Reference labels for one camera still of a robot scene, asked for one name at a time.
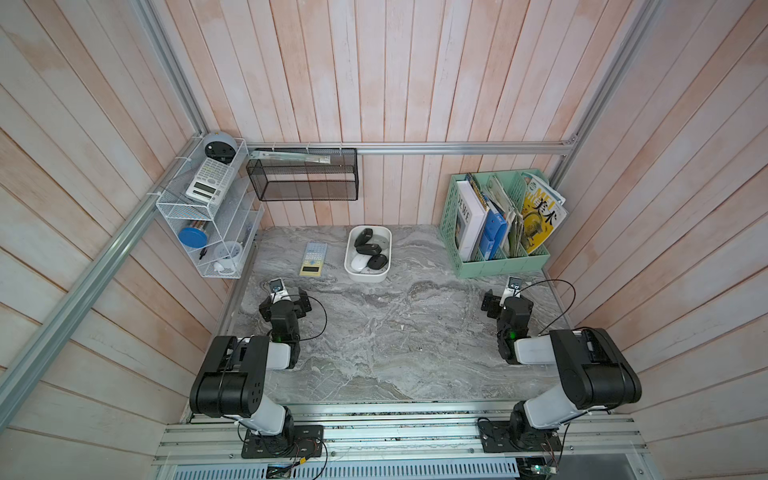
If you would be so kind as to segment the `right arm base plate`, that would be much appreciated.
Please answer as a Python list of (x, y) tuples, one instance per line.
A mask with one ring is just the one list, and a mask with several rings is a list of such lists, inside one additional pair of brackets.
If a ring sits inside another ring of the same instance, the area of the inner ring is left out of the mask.
[(562, 446), (555, 430), (537, 430), (517, 420), (493, 421), (480, 417), (476, 426), (485, 453), (553, 453)]

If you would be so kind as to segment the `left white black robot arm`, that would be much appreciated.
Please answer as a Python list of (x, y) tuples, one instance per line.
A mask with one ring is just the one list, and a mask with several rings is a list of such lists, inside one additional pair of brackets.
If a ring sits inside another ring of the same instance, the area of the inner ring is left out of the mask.
[(267, 335), (216, 336), (211, 342), (189, 395), (190, 409), (210, 418), (233, 418), (263, 437), (290, 441), (290, 410), (265, 393), (268, 371), (291, 370), (301, 352), (299, 320), (312, 311), (306, 291), (292, 298), (272, 291), (260, 305), (271, 325)]

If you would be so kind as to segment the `white computer mouse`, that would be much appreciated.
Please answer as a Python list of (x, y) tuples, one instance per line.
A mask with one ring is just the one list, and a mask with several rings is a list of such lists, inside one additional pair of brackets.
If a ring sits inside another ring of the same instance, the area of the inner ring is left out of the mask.
[(354, 258), (350, 261), (350, 270), (353, 273), (361, 273), (363, 270), (367, 268), (368, 262), (371, 258), (372, 258), (371, 255), (356, 254)]

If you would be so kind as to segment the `white plastic storage box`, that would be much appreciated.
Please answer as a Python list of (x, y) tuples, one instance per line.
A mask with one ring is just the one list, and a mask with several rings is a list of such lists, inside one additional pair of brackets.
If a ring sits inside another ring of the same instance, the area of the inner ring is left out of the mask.
[[(381, 254), (384, 254), (389, 259), (388, 266), (379, 271), (373, 271), (368, 268), (363, 270), (361, 273), (353, 273), (350, 270), (350, 261), (354, 258), (356, 254), (354, 242), (358, 234), (364, 229), (364, 228), (371, 228), (373, 230), (373, 237), (368, 243), (376, 243), (379, 244), (382, 248)], [(384, 281), (389, 273), (389, 270), (391, 268), (391, 260), (392, 260), (392, 232), (383, 226), (369, 226), (369, 225), (361, 225), (354, 227), (347, 239), (347, 245), (346, 245), (346, 251), (345, 251), (345, 258), (344, 258), (344, 269), (347, 272), (348, 276), (351, 280), (356, 282), (362, 282), (362, 283), (380, 283)]]

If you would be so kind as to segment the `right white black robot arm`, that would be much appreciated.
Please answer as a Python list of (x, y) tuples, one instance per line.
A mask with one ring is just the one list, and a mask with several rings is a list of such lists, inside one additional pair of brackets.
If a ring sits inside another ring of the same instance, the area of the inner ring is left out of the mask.
[(514, 407), (509, 425), (512, 435), (550, 433), (590, 411), (639, 402), (640, 379), (605, 329), (557, 329), (531, 336), (533, 307), (520, 294), (498, 296), (491, 290), (481, 304), (481, 310), (496, 321), (498, 350), (504, 361), (551, 365), (559, 376), (556, 386)]

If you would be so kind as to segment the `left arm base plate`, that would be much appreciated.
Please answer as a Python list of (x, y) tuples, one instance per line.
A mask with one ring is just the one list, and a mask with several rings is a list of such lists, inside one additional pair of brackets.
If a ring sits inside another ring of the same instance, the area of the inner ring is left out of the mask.
[(241, 457), (243, 459), (312, 458), (323, 454), (324, 427), (308, 424), (286, 427), (275, 436), (266, 436), (255, 430), (245, 433)]

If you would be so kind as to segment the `black mouse with logo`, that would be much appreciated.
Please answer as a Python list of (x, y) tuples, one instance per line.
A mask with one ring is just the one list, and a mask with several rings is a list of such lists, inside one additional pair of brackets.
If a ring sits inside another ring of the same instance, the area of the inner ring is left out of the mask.
[(385, 269), (389, 264), (389, 259), (384, 254), (372, 256), (367, 262), (367, 268), (373, 271)]

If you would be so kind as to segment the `black ribbed mouse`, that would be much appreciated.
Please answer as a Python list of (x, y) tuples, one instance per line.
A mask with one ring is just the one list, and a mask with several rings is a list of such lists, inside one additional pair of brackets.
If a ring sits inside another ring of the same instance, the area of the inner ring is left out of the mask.
[(373, 230), (371, 228), (364, 228), (356, 237), (354, 246), (360, 247), (366, 245), (373, 237)]

